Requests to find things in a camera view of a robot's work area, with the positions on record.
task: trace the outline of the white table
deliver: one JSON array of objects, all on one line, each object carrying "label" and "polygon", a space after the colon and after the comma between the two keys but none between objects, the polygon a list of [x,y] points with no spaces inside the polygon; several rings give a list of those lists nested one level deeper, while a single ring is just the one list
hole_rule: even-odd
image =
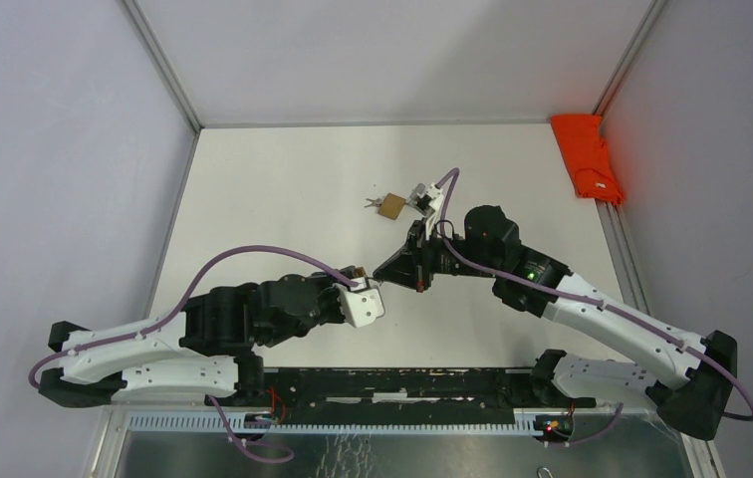
[{"label": "white table", "polygon": [[[202,264],[239,245],[287,247],[371,272],[419,215],[405,208],[392,222],[364,209],[365,199],[405,197],[453,166],[462,174],[448,218],[459,228],[470,208],[501,205],[525,244],[620,296],[597,207],[574,195],[548,124],[205,129],[152,313],[172,308]],[[195,294],[312,272],[285,257],[237,256],[213,268]],[[581,333],[503,306],[491,284],[436,276],[424,294],[385,284],[386,315],[371,326],[327,325],[259,353],[266,366],[520,366],[547,348],[623,359]]]}]

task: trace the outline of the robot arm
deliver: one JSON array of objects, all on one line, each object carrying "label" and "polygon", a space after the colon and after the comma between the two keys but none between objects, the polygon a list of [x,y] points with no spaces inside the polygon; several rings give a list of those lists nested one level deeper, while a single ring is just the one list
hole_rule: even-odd
[{"label": "robot arm", "polygon": [[[67,351],[42,373],[39,391],[70,407],[97,406],[131,394],[146,397],[253,396],[264,391],[262,359],[254,346],[273,347],[323,324],[363,327],[384,314],[379,289],[361,269],[341,271],[355,286],[327,274],[288,275],[279,281],[217,287],[189,299],[167,324],[160,318],[88,331],[68,322],[51,328],[49,347]],[[109,343],[127,335],[130,340]],[[78,352],[93,341],[106,341]]]},{"label": "robot arm", "polygon": [[426,217],[412,224],[402,248],[376,268],[377,280],[423,292],[435,274],[494,277],[486,271],[502,271],[517,276],[522,283],[495,279],[492,292],[503,304],[583,332],[633,360],[588,360],[548,350],[532,372],[539,397],[551,406],[567,406],[583,397],[639,405],[656,410],[683,433],[714,437],[732,384],[707,363],[625,319],[620,311],[665,331],[685,348],[736,374],[737,344],[731,337],[717,331],[703,338],[603,294],[565,264],[523,245],[517,224],[499,207],[472,209],[464,219],[466,237],[453,233],[450,239],[427,233],[438,211],[421,212]]}]

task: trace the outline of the red cloth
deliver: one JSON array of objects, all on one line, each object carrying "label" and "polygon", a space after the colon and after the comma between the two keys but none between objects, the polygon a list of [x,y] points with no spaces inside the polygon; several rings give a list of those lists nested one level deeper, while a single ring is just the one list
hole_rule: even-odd
[{"label": "red cloth", "polygon": [[555,115],[550,122],[576,194],[621,205],[626,196],[609,164],[606,141],[600,137],[602,120],[595,115]]}]

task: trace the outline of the brown tag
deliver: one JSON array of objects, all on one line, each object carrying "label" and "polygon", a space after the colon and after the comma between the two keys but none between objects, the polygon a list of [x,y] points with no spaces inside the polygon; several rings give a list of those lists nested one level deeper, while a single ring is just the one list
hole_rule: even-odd
[{"label": "brown tag", "polygon": [[385,199],[382,200],[382,205],[379,207],[379,210],[376,211],[376,214],[395,221],[397,217],[399,217],[403,206],[405,206],[404,198],[389,193],[385,196]]}]

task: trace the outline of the gray floor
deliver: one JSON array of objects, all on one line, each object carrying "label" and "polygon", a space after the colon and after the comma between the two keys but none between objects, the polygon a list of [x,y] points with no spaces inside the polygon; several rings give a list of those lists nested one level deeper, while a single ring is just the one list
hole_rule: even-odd
[{"label": "gray floor", "polygon": [[[604,416],[580,417],[590,434]],[[284,465],[247,460],[224,433],[131,432],[118,476],[218,477],[690,477],[680,438],[663,425],[625,417],[604,438],[568,449],[544,449],[521,436],[269,435],[296,453]]]}]

